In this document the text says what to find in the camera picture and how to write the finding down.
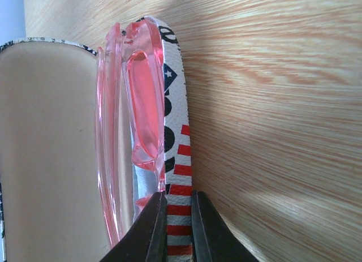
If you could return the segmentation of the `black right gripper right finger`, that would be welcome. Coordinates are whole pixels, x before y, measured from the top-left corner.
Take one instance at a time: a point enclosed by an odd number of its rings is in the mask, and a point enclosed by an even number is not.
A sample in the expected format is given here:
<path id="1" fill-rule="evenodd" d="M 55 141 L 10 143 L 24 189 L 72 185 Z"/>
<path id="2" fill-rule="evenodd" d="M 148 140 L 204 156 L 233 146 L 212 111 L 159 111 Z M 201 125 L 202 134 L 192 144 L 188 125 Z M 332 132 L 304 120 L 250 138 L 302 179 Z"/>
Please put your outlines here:
<path id="1" fill-rule="evenodd" d="M 204 191 L 192 191 L 191 217 L 196 261 L 257 261 L 232 234 Z"/>

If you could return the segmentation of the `red sunglasses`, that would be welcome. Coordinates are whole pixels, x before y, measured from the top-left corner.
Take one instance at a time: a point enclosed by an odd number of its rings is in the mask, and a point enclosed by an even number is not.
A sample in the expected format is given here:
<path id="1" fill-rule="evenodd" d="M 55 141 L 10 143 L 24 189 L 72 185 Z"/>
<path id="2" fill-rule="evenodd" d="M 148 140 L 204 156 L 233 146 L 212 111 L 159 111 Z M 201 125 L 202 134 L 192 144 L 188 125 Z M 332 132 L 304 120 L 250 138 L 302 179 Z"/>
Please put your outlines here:
<path id="1" fill-rule="evenodd" d="M 165 190 L 164 87 L 156 23 L 115 24 L 97 54 L 95 118 L 98 188 L 112 246 Z"/>

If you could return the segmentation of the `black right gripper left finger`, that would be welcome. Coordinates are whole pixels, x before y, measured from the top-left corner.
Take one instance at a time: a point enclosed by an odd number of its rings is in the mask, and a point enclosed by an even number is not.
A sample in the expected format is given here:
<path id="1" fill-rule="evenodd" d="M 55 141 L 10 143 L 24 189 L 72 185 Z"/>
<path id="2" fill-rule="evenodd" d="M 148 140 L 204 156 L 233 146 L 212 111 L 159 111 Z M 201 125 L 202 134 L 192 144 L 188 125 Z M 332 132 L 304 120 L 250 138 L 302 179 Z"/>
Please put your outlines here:
<path id="1" fill-rule="evenodd" d="M 101 262 L 166 261 L 166 209 L 166 192 L 154 193 L 127 234 Z"/>

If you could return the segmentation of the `stars and stripes glasses case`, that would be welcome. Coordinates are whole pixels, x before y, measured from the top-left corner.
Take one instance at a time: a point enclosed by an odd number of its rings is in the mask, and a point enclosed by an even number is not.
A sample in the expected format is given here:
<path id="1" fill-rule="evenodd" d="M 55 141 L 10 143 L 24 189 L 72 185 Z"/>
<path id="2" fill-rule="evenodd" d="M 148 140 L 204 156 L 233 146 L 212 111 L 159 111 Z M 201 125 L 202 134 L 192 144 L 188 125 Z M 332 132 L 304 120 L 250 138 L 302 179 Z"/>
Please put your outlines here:
<path id="1" fill-rule="evenodd" d="M 173 30 L 145 18 L 163 46 L 166 261 L 193 261 L 183 61 Z M 98 188 L 97 54 L 43 37 L 1 46 L 2 261 L 101 261 L 114 247 Z"/>

